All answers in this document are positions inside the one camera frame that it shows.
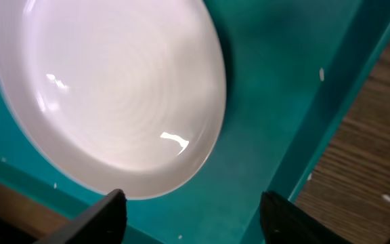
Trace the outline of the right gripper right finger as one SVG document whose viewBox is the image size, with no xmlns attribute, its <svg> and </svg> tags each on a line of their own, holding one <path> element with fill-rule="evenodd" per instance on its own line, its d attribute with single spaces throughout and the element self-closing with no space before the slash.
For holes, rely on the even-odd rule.
<svg viewBox="0 0 390 244">
<path fill-rule="evenodd" d="M 267 244 L 349 244 L 274 191 L 262 193 L 259 211 Z"/>
</svg>

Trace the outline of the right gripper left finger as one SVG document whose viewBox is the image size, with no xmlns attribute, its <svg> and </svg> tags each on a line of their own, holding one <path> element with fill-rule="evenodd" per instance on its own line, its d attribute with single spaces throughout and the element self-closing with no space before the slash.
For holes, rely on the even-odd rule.
<svg viewBox="0 0 390 244">
<path fill-rule="evenodd" d="M 114 189 L 75 219 L 34 244 L 121 244 L 127 227 L 127 199 Z"/>
</svg>

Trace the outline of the white plate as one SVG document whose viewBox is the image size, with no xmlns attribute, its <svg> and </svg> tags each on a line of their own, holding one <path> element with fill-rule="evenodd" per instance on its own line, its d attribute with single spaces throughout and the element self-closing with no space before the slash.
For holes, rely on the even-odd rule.
<svg viewBox="0 0 390 244">
<path fill-rule="evenodd" d="M 0 1 L 0 91 L 64 175 L 151 199 L 210 155 L 225 65 L 202 1 Z"/>
</svg>

